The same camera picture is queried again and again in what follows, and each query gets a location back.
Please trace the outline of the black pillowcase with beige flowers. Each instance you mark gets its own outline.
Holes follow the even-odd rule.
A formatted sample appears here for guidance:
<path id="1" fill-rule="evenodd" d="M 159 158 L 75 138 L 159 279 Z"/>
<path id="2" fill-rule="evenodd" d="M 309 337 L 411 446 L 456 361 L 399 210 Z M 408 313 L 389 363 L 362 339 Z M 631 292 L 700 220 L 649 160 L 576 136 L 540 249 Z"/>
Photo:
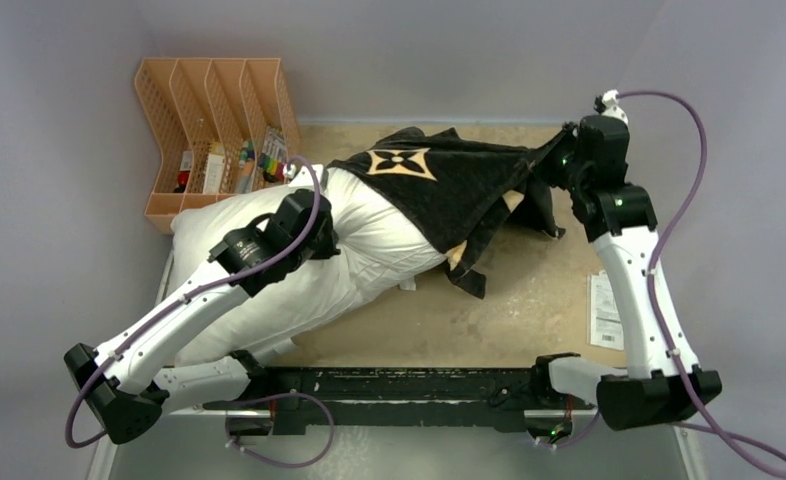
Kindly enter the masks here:
<path id="1" fill-rule="evenodd" d="M 513 146 L 467 140 L 453 128 L 428 135 L 412 126 L 330 165 L 389 201 L 445 256 L 449 281 L 482 299 L 486 278 L 475 265 L 506 222 L 553 239 L 565 234 L 554 217 L 552 187 L 535 169 L 560 140 Z"/>

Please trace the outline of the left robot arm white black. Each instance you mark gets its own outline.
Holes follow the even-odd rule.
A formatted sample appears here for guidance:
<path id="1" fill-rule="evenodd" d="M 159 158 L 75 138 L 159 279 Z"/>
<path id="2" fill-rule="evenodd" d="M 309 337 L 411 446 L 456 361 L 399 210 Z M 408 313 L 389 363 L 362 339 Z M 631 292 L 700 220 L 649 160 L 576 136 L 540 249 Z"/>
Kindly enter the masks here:
<path id="1" fill-rule="evenodd" d="M 65 420 L 68 447 L 102 437 L 130 442 L 164 414 L 212 402 L 253 409 L 267 382 L 250 353 L 192 367 L 168 362 L 223 315 L 283 281 L 311 259 L 338 255 L 330 202 L 320 189 L 289 193 L 277 210 L 231 230 L 188 280 L 134 325 L 97 347 L 64 355 L 78 393 Z"/>

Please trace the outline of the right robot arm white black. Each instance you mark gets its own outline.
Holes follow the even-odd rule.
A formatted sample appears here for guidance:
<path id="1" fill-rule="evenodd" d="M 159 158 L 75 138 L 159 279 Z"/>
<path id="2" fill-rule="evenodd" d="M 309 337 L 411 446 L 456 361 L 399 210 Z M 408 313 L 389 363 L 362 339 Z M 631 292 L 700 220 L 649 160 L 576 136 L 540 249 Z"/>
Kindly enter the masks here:
<path id="1" fill-rule="evenodd" d="M 624 369 L 575 353 L 540 356 L 530 392 L 545 407 L 567 396 L 594 405 L 615 430 L 689 419 L 722 391 L 684 337 L 657 262 L 657 218 L 647 191 L 626 181 L 625 120 L 591 115 L 567 123 L 534 170 L 565 190 L 610 282 L 622 325 Z"/>

